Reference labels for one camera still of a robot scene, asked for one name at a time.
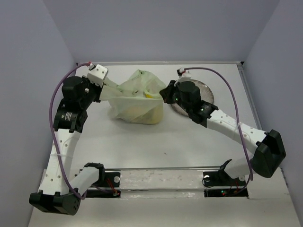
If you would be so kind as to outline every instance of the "white floor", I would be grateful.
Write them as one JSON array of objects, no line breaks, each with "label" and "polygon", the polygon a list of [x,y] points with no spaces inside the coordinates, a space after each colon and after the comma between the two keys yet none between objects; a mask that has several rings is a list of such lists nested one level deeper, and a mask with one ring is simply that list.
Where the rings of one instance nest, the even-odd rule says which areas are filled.
[{"label": "white floor", "polygon": [[[176,69],[185,66],[191,65],[108,66],[108,77],[116,83],[122,83],[135,70],[141,69],[153,72],[168,84],[171,79],[178,78]],[[256,127],[237,66],[200,66],[213,68],[226,77],[238,102],[240,120]],[[84,68],[77,71],[78,76],[84,74]],[[208,71],[192,71],[192,74],[194,79],[206,83],[211,88],[215,105],[228,115],[235,116],[229,90],[217,75]],[[173,112],[168,105],[164,106],[164,119],[158,125],[109,120],[108,109],[107,103],[94,103],[89,108],[89,118],[75,150],[73,172],[78,171],[87,162],[100,162],[106,168],[219,166],[229,158],[244,156],[239,144],[215,131],[196,125],[188,118]],[[165,174],[158,175],[156,181],[142,178],[136,171],[134,174],[136,177],[132,182],[136,184],[137,181],[140,185],[146,183],[147,188],[151,188],[150,182],[167,179]],[[127,179],[127,175],[122,173],[121,185],[123,182],[129,182]],[[172,181],[167,181],[167,185],[176,187],[172,182],[177,179],[177,175],[172,173],[171,179]],[[180,187],[188,187],[187,183],[188,181],[180,181]],[[165,188],[167,185],[159,184],[158,188]],[[195,187],[203,191],[198,181]],[[34,209],[29,226],[300,226],[279,169],[270,179],[255,176],[248,190],[249,199],[204,198],[201,191],[197,192],[196,196],[181,196],[175,199],[160,194],[152,196],[153,199],[147,199],[146,196],[141,196],[140,199],[129,196],[122,196],[121,199],[86,199],[81,202],[75,216],[45,214]]]}]

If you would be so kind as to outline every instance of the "white wall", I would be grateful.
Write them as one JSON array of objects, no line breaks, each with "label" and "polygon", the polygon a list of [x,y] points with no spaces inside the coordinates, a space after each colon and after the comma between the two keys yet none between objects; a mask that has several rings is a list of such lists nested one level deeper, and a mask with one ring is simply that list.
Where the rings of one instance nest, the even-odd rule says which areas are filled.
[{"label": "white wall", "polygon": [[0,226],[25,227],[51,148],[51,94],[74,60],[42,0],[2,0],[0,31]]},{"label": "white wall", "polygon": [[244,61],[279,0],[44,0],[76,61]]},{"label": "white wall", "polygon": [[283,168],[303,225],[303,1],[281,0],[244,64],[263,129],[281,132]]}]

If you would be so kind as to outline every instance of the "purple cable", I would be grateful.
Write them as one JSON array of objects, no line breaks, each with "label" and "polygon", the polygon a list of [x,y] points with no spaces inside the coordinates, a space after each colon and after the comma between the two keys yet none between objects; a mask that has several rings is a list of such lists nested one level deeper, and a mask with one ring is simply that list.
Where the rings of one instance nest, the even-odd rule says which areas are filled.
[{"label": "purple cable", "polygon": [[239,118],[238,105],[237,105],[237,102],[236,102],[235,95],[234,95],[234,93],[232,91],[232,87],[230,86],[230,84],[227,82],[227,80],[219,72],[217,72],[217,71],[215,71],[213,69],[205,68],[205,67],[190,67],[190,68],[184,68],[184,70],[207,70],[207,71],[211,71],[211,72],[217,74],[225,82],[225,84],[229,88],[229,91],[231,92],[231,95],[232,95],[233,103],[235,105],[236,120],[237,120],[237,124],[238,124],[238,129],[239,129],[239,134],[240,134],[240,138],[241,138],[244,154],[245,154],[245,157],[246,157],[246,161],[247,161],[248,167],[250,169],[250,180],[253,181],[254,178],[253,178],[252,167],[251,167],[251,164],[250,164],[250,158],[249,158],[247,150],[246,150],[246,143],[245,143],[245,140],[244,140],[244,137],[243,137],[243,133],[242,133],[242,129],[241,129],[241,126],[240,126],[240,118]]},{"label": "purple cable", "polygon": [[60,156],[60,149],[59,149],[59,145],[58,145],[58,141],[57,141],[57,138],[56,138],[56,135],[55,135],[55,132],[54,132],[54,129],[53,129],[53,102],[54,102],[54,99],[55,99],[55,96],[61,86],[61,84],[63,83],[63,81],[68,78],[74,71],[76,71],[78,68],[82,67],[82,66],[89,66],[90,63],[83,63],[83,64],[79,64],[77,67],[75,67],[74,69],[72,69],[71,71],[69,71],[61,80],[60,82],[58,83],[57,87],[55,88],[55,91],[53,92],[53,95],[52,95],[52,99],[51,99],[51,103],[49,105],[49,125],[51,127],[51,133],[52,133],[52,136],[53,136],[53,142],[55,144],[55,147],[56,147],[56,152],[58,154],[58,162],[59,162],[59,166],[60,166],[60,169],[61,169],[61,172],[62,172],[62,177],[66,183],[66,185],[68,186],[68,188],[70,189],[70,191],[80,200],[83,200],[85,199],[86,197],[86,192],[83,194],[83,197],[81,197],[81,195],[79,193],[77,193],[71,186],[70,182],[68,181],[68,177],[66,176],[66,173],[65,173],[65,170],[64,170],[64,167],[63,167],[63,163],[62,163],[62,159],[61,159],[61,156]]},{"label": "purple cable", "polygon": [[92,187],[94,187],[94,188],[98,189],[100,192],[104,192],[104,193],[111,193],[110,191],[103,190],[103,189],[101,189],[101,188],[99,188],[99,187],[97,187],[97,186],[94,186],[94,185],[92,185]]}]

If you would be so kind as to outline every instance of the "purple wire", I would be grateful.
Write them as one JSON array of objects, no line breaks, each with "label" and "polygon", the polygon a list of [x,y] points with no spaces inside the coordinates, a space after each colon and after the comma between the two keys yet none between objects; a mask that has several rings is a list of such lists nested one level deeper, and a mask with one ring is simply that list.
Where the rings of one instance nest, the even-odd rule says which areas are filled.
[{"label": "purple wire", "polygon": [[230,84],[227,82],[227,80],[219,72],[217,72],[217,71],[215,71],[213,69],[205,68],[205,67],[190,67],[190,68],[184,68],[184,70],[207,70],[207,71],[211,71],[211,72],[217,74],[225,82],[225,84],[229,88],[229,91],[231,92],[231,95],[232,95],[233,103],[235,105],[236,120],[237,120],[237,124],[238,124],[238,129],[239,129],[239,134],[240,134],[240,138],[241,138],[244,154],[245,154],[245,157],[246,157],[246,161],[247,161],[248,167],[250,169],[250,180],[253,181],[254,178],[253,178],[252,167],[251,167],[251,164],[250,164],[250,158],[249,158],[248,153],[247,153],[245,139],[243,137],[242,129],[241,129],[241,126],[240,126],[240,118],[239,118],[238,105],[237,105],[237,102],[236,102],[235,95],[234,95],[234,93],[232,91],[232,87],[230,86]]},{"label": "purple wire", "polygon": [[110,191],[103,190],[103,189],[101,189],[101,188],[99,188],[99,187],[97,187],[97,186],[94,186],[94,185],[92,185],[92,187],[94,187],[94,188],[98,189],[100,192],[104,192],[104,193],[111,193]]},{"label": "purple wire", "polygon": [[65,170],[64,170],[64,167],[63,167],[63,163],[62,163],[62,159],[61,159],[61,156],[60,156],[60,149],[59,149],[59,145],[58,145],[58,141],[57,141],[57,138],[56,138],[56,135],[55,135],[55,132],[54,132],[54,129],[53,129],[53,102],[54,102],[54,99],[55,99],[55,96],[61,86],[61,84],[63,83],[63,81],[68,78],[74,71],[76,71],[78,68],[82,67],[82,66],[89,66],[90,63],[83,63],[83,64],[79,64],[77,67],[75,67],[74,69],[72,69],[71,71],[69,71],[61,80],[60,82],[58,83],[57,87],[55,88],[55,91],[53,92],[53,95],[52,95],[52,99],[51,99],[51,103],[49,105],[49,125],[51,127],[51,133],[52,133],[52,136],[53,136],[53,142],[55,144],[55,147],[56,147],[56,152],[58,154],[58,162],[59,162],[59,166],[60,166],[60,169],[61,169],[61,172],[62,172],[62,177],[66,183],[66,185],[68,186],[68,188],[70,189],[70,191],[80,200],[83,200],[85,199],[86,197],[86,192],[83,194],[83,197],[81,197],[81,195],[79,193],[77,193],[71,186],[70,182],[68,181],[68,177],[66,176],[66,173],[65,173]]}]

